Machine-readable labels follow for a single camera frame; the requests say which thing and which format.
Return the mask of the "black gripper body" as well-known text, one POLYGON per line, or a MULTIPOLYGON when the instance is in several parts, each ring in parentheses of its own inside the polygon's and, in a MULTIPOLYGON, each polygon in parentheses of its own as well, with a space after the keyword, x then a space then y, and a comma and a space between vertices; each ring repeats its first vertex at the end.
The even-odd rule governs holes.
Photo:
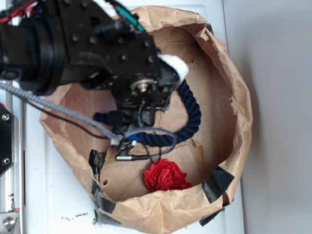
POLYGON ((164 107, 179 87, 176 69, 160 59, 152 35, 120 2, 111 18, 92 0, 58 2, 66 47, 61 84, 112 91, 124 105, 164 107))

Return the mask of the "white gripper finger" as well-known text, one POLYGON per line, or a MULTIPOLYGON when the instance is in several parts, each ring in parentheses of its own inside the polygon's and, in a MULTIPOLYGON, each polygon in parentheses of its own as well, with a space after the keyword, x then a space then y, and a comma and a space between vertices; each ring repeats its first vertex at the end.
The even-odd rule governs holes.
POLYGON ((170 54, 159 54, 158 58, 176 71, 179 80, 184 80, 186 78, 189 72, 189 67, 180 57, 170 54))

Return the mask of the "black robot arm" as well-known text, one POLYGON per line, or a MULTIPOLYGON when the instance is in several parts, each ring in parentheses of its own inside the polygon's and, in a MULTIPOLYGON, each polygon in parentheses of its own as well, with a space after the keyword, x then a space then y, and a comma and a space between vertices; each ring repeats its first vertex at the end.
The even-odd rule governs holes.
POLYGON ((14 1, 0 13, 1 79, 40 96, 78 83, 132 108, 167 105, 188 65, 162 54, 138 15, 110 5, 116 18, 92 0, 14 1))

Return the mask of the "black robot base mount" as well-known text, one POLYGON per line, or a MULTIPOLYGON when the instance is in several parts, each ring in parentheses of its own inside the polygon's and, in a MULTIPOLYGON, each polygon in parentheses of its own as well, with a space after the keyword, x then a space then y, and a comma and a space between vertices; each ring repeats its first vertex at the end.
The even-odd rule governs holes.
POLYGON ((12 166, 13 160, 13 116, 0 106, 0 176, 12 166))

